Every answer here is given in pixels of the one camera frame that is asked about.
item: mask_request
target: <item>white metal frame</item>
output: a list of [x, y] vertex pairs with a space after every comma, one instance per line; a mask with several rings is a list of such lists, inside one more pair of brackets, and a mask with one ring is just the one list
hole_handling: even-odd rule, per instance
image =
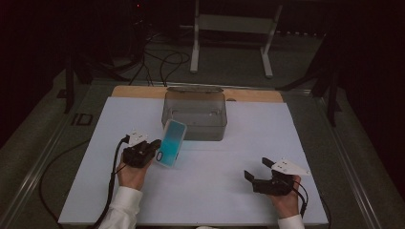
[[266, 44], [260, 49], [263, 66], [265, 68], [266, 78], [271, 78], [273, 72], [271, 70], [270, 61], [268, 59], [268, 50], [270, 49], [271, 41], [276, 32], [277, 23], [283, 6], [280, 5], [273, 18], [254, 18], [254, 17], [238, 17], [238, 16], [222, 16], [211, 14], [200, 14], [200, 0], [196, 0], [196, 10], [194, 19], [194, 45], [191, 55], [190, 72], [197, 73], [199, 68], [200, 41], [199, 31], [241, 31], [252, 33], [263, 33], [268, 35]]

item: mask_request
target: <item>translucent plastic container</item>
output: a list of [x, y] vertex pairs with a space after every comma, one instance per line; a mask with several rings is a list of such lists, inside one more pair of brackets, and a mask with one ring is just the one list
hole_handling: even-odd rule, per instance
[[224, 94], [202, 88], [169, 91], [164, 99], [163, 127], [170, 118], [187, 125], [184, 140], [220, 141], [227, 124]]

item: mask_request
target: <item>wire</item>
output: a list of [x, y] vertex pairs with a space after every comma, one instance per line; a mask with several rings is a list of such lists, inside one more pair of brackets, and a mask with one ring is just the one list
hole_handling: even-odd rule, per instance
[[146, 72], [147, 72], [147, 75], [146, 75], [146, 81], [148, 81], [148, 86], [155, 86], [154, 84], [153, 84], [153, 80], [152, 80], [152, 76], [151, 76], [151, 74], [150, 74], [150, 72], [149, 72], [149, 68], [145, 65], [145, 69], [146, 69]]
[[330, 229], [331, 228], [331, 212], [330, 212], [330, 208], [329, 208], [328, 204], [325, 202], [322, 195], [319, 195], [319, 197], [321, 198], [322, 203], [325, 205], [325, 208], [327, 209], [328, 220], [330, 222], [328, 228]]
[[52, 159], [52, 160], [48, 163], [47, 167], [46, 167], [45, 170], [44, 170], [44, 173], [41, 175], [41, 178], [39, 179], [38, 193], [39, 193], [39, 198], [41, 199], [41, 203], [42, 203], [42, 205], [45, 207], [45, 209], [47, 210], [47, 212], [51, 215], [51, 217], [53, 218], [53, 220], [56, 222], [57, 226], [58, 226], [60, 229], [63, 229], [63, 226], [62, 226], [60, 223], [57, 222], [57, 221], [58, 221], [58, 218], [57, 218], [56, 214], [55, 214], [55, 213], [51, 210], [51, 208], [48, 206], [48, 204], [47, 204], [47, 202], [46, 202], [46, 200], [44, 199], [44, 196], [43, 196], [43, 194], [42, 194], [42, 183], [43, 183], [43, 180], [44, 180], [44, 176], [45, 176], [46, 173], [48, 172], [48, 170], [49, 170], [49, 168], [51, 167], [51, 165], [53, 165], [59, 158], [61, 158], [62, 156], [66, 155], [67, 153], [71, 152], [72, 150], [74, 150], [74, 149], [76, 149], [76, 148], [78, 148], [78, 147], [80, 147], [80, 146], [86, 144], [86, 143], [89, 142], [89, 141], [90, 141], [90, 139], [87, 139], [87, 140], [85, 140], [85, 141], [83, 141], [83, 142], [81, 142], [81, 143], [75, 145], [74, 147], [67, 149], [66, 151], [62, 152], [60, 155], [58, 155], [58, 156], [56, 156], [54, 159]]
[[118, 174], [119, 171], [121, 171], [121, 170], [122, 170], [123, 168], [125, 168], [125, 167], [126, 167], [126, 164], [124, 164], [124, 166], [122, 166], [121, 168], [117, 169], [116, 174]]
[[117, 145], [116, 148], [116, 153], [114, 155], [114, 163], [113, 163], [113, 171], [111, 172], [110, 175], [110, 182], [108, 184], [108, 194], [107, 194], [107, 201], [105, 203], [104, 206], [104, 210], [102, 211], [100, 217], [98, 218], [98, 220], [95, 222], [95, 224], [93, 224], [93, 226], [91, 228], [97, 228], [99, 226], [99, 224], [104, 220], [105, 216], [107, 215], [108, 209], [110, 207], [110, 203], [113, 200], [113, 192], [114, 192], [114, 184], [116, 182], [116, 167], [117, 167], [117, 158], [118, 158], [118, 152], [119, 152], [119, 148], [121, 148], [121, 144], [123, 142], [128, 143], [129, 141], [129, 136], [127, 135], [125, 138], [123, 138], [119, 144]]
[[[175, 72], [181, 66], [181, 64], [187, 63], [189, 61], [189, 59], [190, 59], [190, 56], [187, 53], [184, 53], [184, 52], [177, 52], [177, 51], [173, 51], [173, 50], [148, 50], [148, 51], [169, 51], [169, 52], [172, 52], [172, 53], [166, 55], [164, 58], [160, 58], [158, 56], [155, 56], [155, 55], [151, 54], [150, 52], [145, 51], [145, 54], [148, 54], [148, 55], [150, 55], [150, 56], [152, 56], [154, 58], [157, 58], [158, 60], [161, 60], [161, 63], [160, 63], [160, 80], [163, 83], [164, 87], [167, 87], [167, 78], [169, 77], [169, 75], [172, 74], [173, 72]], [[180, 62], [168, 61], [167, 59], [169, 57], [173, 56], [173, 55], [179, 55], [181, 61]], [[163, 69], [164, 64], [173, 64], [173, 65], [176, 65], [176, 67], [169, 74], [167, 74], [166, 76], [163, 76], [162, 69]]]
[[295, 188], [292, 188], [292, 191], [294, 191], [296, 194], [298, 194], [298, 196], [299, 196], [299, 197], [301, 198], [301, 200], [303, 201], [303, 204], [301, 205], [301, 210], [300, 210], [301, 217], [303, 217], [305, 211], [307, 210], [307, 205], [308, 205], [308, 200], [309, 200], [309, 198], [308, 198], [308, 192], [307, 192], [307, 190], [304, 188], [304, 186], [303, 186], [302, 184], [300, 184], [299, 182], [297, 182], [297, 181], [295, 181], [295, 180], [294, 180], [294, 182], [297, 183], [297, 184], [304, 190], [304, 192], [305, 192], [305, 194], [306, 194], [306, 196], [307, 196], [307, 200], [305, 200], [304, 197], [302, 196], [302, 194], [300, 194], [300, 193], [298, 192], [298, 190], [296, 190]]

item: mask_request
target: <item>hand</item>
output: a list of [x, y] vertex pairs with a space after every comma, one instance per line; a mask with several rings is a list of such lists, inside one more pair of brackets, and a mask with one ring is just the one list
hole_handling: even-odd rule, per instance
[[149, 163], [147, 163], [143, 168], [133, 168], [129, 165], [126, 165], [122, 161], [121, 155], [121, 162], [116, 167], [116, 171], [119, 170], [117, 173], [119, 186], [133, 188], [140, 191], [143, 186], [143, 181], [145, 180], [146, 171], [152, 164], [152, 160], [153, 159], [151, 159], [151, 161], [149, 161]]
[[[293, 176], [292, 178], [296, 181], [294, 182], [294, 189], [298, 190], [301, 178], [299, 176]], [[298, 195], [294, 191], [291, 191], [286, 196], [267, 196], [273, 202], [280, 219], [298, 215]]]

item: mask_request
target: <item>white table surface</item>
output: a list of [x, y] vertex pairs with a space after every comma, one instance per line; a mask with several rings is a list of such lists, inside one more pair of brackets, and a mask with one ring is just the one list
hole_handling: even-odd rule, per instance
[[[91, 224], [107, 198], [117, 144], [133, 128], [161, 139], [163, 99], [109, 97], [59, 218]], [[310, 170], [286, 103], [226, 102], [222, 141], [184, 141], [174, 168], [153, 163], [140, 203], [138, 225], [274, 225], [270, 200], [253, 193], [244, 170], [270, 179], [262, 157], [285, 157]], [[305, 224], [328, 223], [313, 177], [302, 177], [309, 193]]]

